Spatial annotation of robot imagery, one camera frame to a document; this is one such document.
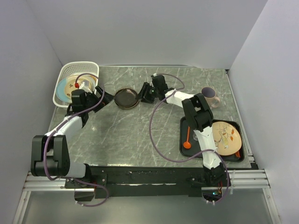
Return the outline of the yellow round plate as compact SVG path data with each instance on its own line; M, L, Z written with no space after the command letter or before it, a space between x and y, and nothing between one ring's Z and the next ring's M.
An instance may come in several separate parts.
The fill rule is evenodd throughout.
M64 93L69 99L71 98L71 92L77 89L75 87L76 78L77 78L77 75L72 75L72 76L69 76L66 78L66 85L64 87ZM90 75L81 76L78 79L77 83L79 84L79 86L81 84L84 84L91 91L94 90L94 87L96 84L95 79L93 77L91 77Z

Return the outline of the black round plate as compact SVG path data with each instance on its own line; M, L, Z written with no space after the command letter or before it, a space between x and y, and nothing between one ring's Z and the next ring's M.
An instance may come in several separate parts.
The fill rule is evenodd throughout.
M118 90L114 95L115 104L121 109L131 109L138 105L138 93L131 88Z

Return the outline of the cream plate with blue leaves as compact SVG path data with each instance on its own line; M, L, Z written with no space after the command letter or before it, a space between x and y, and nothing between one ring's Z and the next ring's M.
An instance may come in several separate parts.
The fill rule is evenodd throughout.
M67 80L64 78L60 81L56 87L56 96L65 103L71 103L71 97L67 96L64 89L66 87Z

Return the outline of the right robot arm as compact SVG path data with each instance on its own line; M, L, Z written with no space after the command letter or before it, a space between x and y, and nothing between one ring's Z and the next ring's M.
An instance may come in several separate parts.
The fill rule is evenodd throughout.
M184 93L181 88L169 88L165 81L166 74L154 74L151 83L145 82L136 99L144 103L161 103L179 106L183 109L188 126L197 136L203 157L204 183L215 186L225 175L227 169L217 152L213 137L214 115L203 94Z

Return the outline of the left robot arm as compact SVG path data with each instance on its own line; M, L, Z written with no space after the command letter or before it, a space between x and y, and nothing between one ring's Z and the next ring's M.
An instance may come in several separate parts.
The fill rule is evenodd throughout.
M98 112L114 100L114 96L96 86L94 92L77 89L71 93L71 104L68 106L63 121L52 131L37 135L32 139L31 174L46 176L50 180L59 177L76 178L81 187L88 187L93 176L88 164L70 160L67 141L82 129L89 112Z

